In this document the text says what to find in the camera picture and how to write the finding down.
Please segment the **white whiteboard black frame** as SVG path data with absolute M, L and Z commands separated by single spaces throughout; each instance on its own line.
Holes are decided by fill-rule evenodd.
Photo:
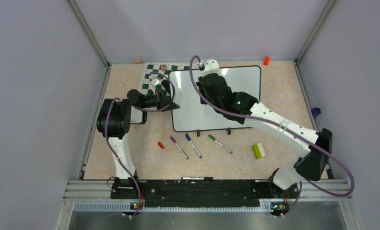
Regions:
M 245 128 L 239 117 L 214 110 L 205 103 L 236 113 L 251 103 L 244 94 L 261 97 L 261 74 L 258 65 L 220 68 L 215 76 L 203 76 L 199 69 L 174 70 L 169 79 L 175 89 L 172 125 L 176 132 Z

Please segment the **red marker cap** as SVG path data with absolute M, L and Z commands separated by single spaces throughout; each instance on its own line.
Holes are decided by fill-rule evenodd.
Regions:
M 158 146 L 161 148 L 161 149 L 164 149 L 165 147 L 164 147 L 164 145 L 159 141 L 158 143 Z

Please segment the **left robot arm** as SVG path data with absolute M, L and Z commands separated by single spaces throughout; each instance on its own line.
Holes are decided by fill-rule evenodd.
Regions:
M 116 167 L 112 189 L 116 191 L 121 188 L 129 198 L 137 197 L 141 186 L 131 159 L 128 132 L 131 125 L 146 123 L 150 108 L 164 112 L 179 109 L 180 106 L 161 90 L 152 95 L 130 90 L 126 99 L 105 99 L 96 121 L 96 128 L 106 139 Z

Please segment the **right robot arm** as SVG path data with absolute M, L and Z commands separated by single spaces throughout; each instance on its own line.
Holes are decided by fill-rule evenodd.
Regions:
M 252 127 L 286 144 L 298 156 L 296 162 L 277 169 L 269 178 L 268 192 L 281 197 L 287 189 L 304 179 L 319 181 L 332 150 L 333 134 L 305 128 L 280 116 L 257 98 L 245 92 L 233 92 L 224 77 L 212 73 L 199 77 L 196 82 L 202 104 L 228 120 Z

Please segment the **black sparkly microphone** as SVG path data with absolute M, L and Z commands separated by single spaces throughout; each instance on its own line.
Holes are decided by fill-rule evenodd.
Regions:
M 170 81 L 164 79 L 164 80 L 162 80 L 161 84 L 162 84 L 163 91 L 166 93 L 166 95 L 171 96 L 172 92 L 171 92 L 171 88 L 170 88 Z

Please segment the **pink capped marker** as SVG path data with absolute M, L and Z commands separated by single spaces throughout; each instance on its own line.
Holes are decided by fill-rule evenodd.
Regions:
M 175 146 L 178 148 L 178 150 L 181 152 L 181 154 L 188 160 L 188 155 L 184 152 L 184 150 L 180 147 L 180 145 L 177 143 L 174 137 L 170 137 L 171 141 L 175 144 Z

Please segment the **blue capped marker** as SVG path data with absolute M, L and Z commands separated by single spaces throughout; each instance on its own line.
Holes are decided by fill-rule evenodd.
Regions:
M 197 147 L 195 146 L 194 142 L 191 140 L 190 136 L 188 133 L 185 134 L 185 137 L 186 139 L 188 140 L 188 142 L 191 144 L 191 146 L 193 147 L 193 149 L 195 150 L 196 154 L 198 155 L 198 157 L 201 159 L 202 158 L 202 155 L 200 153 L 200 151 L 197 149 Z

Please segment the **green white chess mat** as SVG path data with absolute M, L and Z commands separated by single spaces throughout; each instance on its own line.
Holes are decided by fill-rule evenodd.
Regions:
M 145 63 L 138 91 L 151 96 L 162 93 L 168 99 L 174 96 L 175 103 L 182 99 L 200 103 L 190 80 L 189 66 L 183 63 Z

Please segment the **green capped marker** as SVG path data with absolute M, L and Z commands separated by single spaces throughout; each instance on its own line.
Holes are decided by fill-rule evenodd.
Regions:
M 220 141 L 218 141 L 214 136 L 212 135 L 208 135 L 208 137 L 213 140 L 214 142 L 216 142 L 218 145 L 220 145 L 222 148 L 224 148 L 227 152 L 229 152 L 230 154 L 233 153 L 233 151 L 231 149 L 229 149 L 228 147 L 226 147 L 224 144 L 222 144 Z

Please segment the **wooden cork piece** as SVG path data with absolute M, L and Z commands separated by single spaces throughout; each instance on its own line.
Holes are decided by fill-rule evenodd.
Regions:
M 134 63 L 134 64 L 142 64 L 142 63 L 143 63 L 143 60 L 142 60 L 142 59 L 134 59 L 134 60 L 133 60 L 133 63 Z

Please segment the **orange block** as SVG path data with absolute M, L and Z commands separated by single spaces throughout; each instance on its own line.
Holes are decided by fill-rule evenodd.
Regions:
M 264 66 L 267 66 L 267 65 L 269 64 L 269 61 L 270 61 L 270 57 L 269 57 L 269 56 L 266 56 L 266 57 L 264 58 L 263 65 L 264 65 Z

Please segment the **green lego brick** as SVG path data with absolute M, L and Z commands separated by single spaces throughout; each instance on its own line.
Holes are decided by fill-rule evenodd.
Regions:
M 265 150 L 264 150 L 262 143 L 257 143 L 257 144 L 252 145 L 252 151 L 253 151 L 253 155 L 254 155 L 255 159 L 257 159 L 257 160 L 266 156 L 266 153 L 265 153 Z

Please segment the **purple block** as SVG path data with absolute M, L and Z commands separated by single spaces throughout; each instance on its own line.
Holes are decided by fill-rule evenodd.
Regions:
M 317 116 L 319 116 L 321 114 L 321 109 L 318 108 L 318 107 L 313 107 L 311 109 L 311 114 L 312 114 L 313 117 L 317 117 Z

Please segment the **marker on base rail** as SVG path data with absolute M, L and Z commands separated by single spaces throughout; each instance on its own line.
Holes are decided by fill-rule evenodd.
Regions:
M 213 177 L 181 177 L 181 180 L 202 180 L 202 181 L 209 181 L 213 180 Z

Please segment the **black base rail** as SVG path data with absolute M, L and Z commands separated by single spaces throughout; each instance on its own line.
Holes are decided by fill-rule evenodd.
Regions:
M 142 207 L 232 208 L 259 207 L 265 199 L 284 203 L 297 198 L 298 185 L 286 190 L 266 180 L 139 180 L 116 177 L 111 199 L 133 199 Z

